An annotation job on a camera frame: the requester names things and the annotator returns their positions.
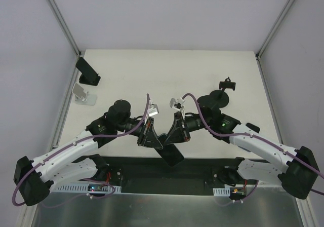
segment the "white clip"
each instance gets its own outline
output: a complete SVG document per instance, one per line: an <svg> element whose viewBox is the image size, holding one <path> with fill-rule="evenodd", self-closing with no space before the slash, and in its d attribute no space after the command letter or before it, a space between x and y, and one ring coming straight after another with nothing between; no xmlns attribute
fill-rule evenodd
<svg viewBox="0 0 324 227"><path fill-rule="evenodd" d="M158 114L158 107L157 104L154 104L152 100L149 101L149 106L147 109L147 113L144 118L144 124L146 124L149 117L152 117L154 115Z"/></svg>
<svg viewBox="0 0 324 227"><path fill-rule="evenodd" d="M177 99L172 98L171 101L170 101L170 107L172 109L175 109L177 111L180 111L183 118L185 116L185 113L184 113L185 106L183 105L184 102L185 102L185 100L182 99L181 97L180 98L177 98Z"/></svg>

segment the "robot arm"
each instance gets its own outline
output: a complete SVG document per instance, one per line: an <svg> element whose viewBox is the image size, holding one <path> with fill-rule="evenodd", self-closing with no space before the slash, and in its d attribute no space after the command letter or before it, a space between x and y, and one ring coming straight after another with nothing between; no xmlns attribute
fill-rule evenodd
<svg viewBox="0 0 324 227"><path fill-rule="evenodd" d="M108 112L91 122L70 142L32 160L26 156L19 159L14 182L20 185L19 191L26 205L41 202L52 190L72 181L92 177L106 180L108 166L99 155L89 156L78 163L72 162L114 140L118 137L117 131L135 129L130 134L139 137L139 145L162 148L153 128L153 118L150 117L158 113L157 106L148 101L147 114L140 121L130 119L130 110L131 105L127 101L118 100Z"/></svg>
<svg viewBox="0 0 324 227"><path fill-rule="evenodd" d="M173 108L175 101L177 100L173 99L170 104ZM310 149L304 146L295 149L260 136L260 128L250 123L243 125L239 120L221 113L217 103L209 95L200 97L197 102L205 122L212 131L218 134L213 134L213 137L253 152L268 162L261 163L237 158L240 163L235 169L224 169L223 174L218 174L221 182L233 185L242 179L263 180L281 184L289 194L296 198L306 199L318 175L286 153L289 152L318 170ZM174 123L168 133L166 144L186 142L190 140L190 132L206 129L199 114L186 113L183 116L184 111L179 106L181 104L177 106L178 112L175 113Z"/></svg>

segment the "white table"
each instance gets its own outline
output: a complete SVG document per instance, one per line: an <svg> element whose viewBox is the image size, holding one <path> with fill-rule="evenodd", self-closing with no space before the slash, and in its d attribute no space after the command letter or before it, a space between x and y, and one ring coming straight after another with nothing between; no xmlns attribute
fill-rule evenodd
<svg viewBox="0 0 324 227"><path fill-rule="evenodd" d="M168 50L86 50L85 60L101 76L97 87L81 85L97 94L94 106L79 105L72 99L60 145L68 142L93 120L99 118L118 99L127 100L132 117L143 114L146 93L158 104L154 116L157 134L167 133L173 122L171 98L193 93L196 98L218 89L219 82L230 77L236 90L226 90L229 104L223 113L261 128L261 134L278 140L258 65L253 52L168 51ZM186 112L197 112L190 98ZM97 152L103 156L159 157L151 148L139 147L137 138L115 139ZM219 141L206 130L191 133L191 140L177 144L185 158L258 159L237 146Z"/></svg>

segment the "white wall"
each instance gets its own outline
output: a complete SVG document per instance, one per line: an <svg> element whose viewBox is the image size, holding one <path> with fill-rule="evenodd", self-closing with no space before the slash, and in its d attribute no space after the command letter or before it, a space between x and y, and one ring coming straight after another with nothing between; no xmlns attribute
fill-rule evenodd
<svg viewBox="0 0 324 227"><path fill-rule="evenodd" d="M324 171L324 0L297 0L261 65L284 142L312 149ZM324 180L314 188L324 191ZM324 197L310 198L323 226Z"/></svg>
<svg viewBox="0 0 324 227"><path fill-rule="evenodd" d="M12 227L16 162L48 147L76 57L46 0L0 7L0 225Z"/></svg>
<svg viewBox="0 0 324 227"><path fill-rule="evenodd" d="M85 49L257 52L287 0L56 0Z"/></svg>

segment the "black mount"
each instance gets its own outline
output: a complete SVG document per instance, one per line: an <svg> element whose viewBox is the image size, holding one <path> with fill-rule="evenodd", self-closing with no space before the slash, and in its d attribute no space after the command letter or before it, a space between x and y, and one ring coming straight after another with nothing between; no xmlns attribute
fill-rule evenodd
<svg viewBox="0 0 324 227"><path fill-rule="evenodd" d="M214 90L210 93L210 96L218 103L219 108L224 108L229 103L228 94L225 93L225 89L235 90L236 83L231 82L231 79L228 77L223 82L219 82L219 89Z"/></svg>
<svg viewBox="0 0 324 227"><path fill-rule="evenodd" d="M297 158L319 171L314 154L309 148L302 146L295 151L297 152ZM315 172L309 170L296 160L289 162L287 171L278 175L282 188L299 199L307 198L317 177L318 175Z"/></svg>
<svg viewBox="0 0 324 227"><path fill-rule="evenodd" d="M117 125L116 129L121 132L127 132L133 129L139 121L136 118L128 118L124 125ZM138 137L137 144L143 147L150 147L164 159L171 167L179 164L184 160L183 155L173 143L165 144L166 134L158 136L154 130L154 119L148 118L146 124L142 124L138 129L131 133Z"/></svg>
<svg viewBox="0 0 324 227"><path fill-rule="evenodd" d="M79 58L75 67L82 73L79 78L79 83L92 86L97 86L99 84L101 77L83 57Z"/></svg>
<svg viewBox="0 0 324 227"><path fill-rule="evenodd" d="M33 161L27 156L22 157L17 161L14 182L17 185L22 177L33 168ZM40 175L33 171L21 184L19 192L27 206L35 205L44 200L50 194L50 187L53 182L43 182Z"/></svg>
<svg viewBox="0 0 324 227"><path fill-rule="evenodd" d="M221 113L218 103L211 95L200 97L198 103L204 120L214 132L220 134L233 133L233 129L240 124L239 120ZM191 138L190 132L205 128L199 114L186 113L185 118L183 118L181 112L178 111L174 115L173 125L168 132L165 145L187 142ZM229 143L229 137L215 135L213 137Z"/></svg>

